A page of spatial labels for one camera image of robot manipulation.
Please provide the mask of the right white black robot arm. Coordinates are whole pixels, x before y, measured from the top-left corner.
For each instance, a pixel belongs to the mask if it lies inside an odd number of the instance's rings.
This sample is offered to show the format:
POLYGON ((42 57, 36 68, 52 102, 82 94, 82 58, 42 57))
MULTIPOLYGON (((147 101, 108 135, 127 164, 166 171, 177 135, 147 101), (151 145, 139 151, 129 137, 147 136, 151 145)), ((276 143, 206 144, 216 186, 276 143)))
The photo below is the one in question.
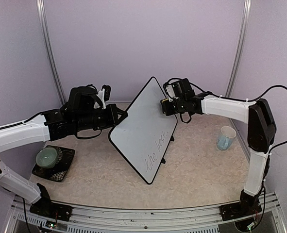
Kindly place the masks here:
POLYGON ((270 167, 270 149, 277 131, 270 106, 265 99, 230 100, 216 97, 212 92, 195 94, 187 78, 172 78, 163 84, 167 98, 161 100, 162 112, 167 115, 188 113, 217 115, 248 125, 247 142, 250 162, 247 181, 240 200, 220 206, 224 221, 245 217, 263 211, 259 196, 270 167))

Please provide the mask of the white whiteboard black frame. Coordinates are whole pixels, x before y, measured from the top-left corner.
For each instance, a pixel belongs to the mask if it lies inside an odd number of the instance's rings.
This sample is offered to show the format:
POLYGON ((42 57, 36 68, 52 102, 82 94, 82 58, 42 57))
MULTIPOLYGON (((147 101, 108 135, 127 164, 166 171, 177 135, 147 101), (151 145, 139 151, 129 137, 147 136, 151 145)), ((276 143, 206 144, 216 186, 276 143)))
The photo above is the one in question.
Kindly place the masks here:
POLYGON ((178 124, 166 116, 160 101, 165 93, 151 77, 126 109, 127 117, 108 134, 110 143, 144 180, 152 184, 178 124))

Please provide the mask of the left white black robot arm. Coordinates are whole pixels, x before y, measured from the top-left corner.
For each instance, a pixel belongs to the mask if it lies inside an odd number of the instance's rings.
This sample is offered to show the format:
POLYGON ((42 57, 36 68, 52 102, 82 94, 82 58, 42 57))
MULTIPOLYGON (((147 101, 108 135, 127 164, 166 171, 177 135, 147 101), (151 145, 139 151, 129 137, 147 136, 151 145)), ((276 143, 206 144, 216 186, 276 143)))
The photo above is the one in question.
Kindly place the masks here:
MULTIPOLYGON (((68 101, 60 109, 40 112, 29 119, 0 126, 0 153, 70 135, 79 139, 80 131, 102 131, 117 126, 128 114, 115 104, 106 104, 110 92, 108 85, 103 85, 101 90, 92 84, 74 87, 68 101)), ((52 202, 45 186, 23 178, 1 160, 0 186, 28 201, 31 213, 69 221, 71 206, 52 202)))

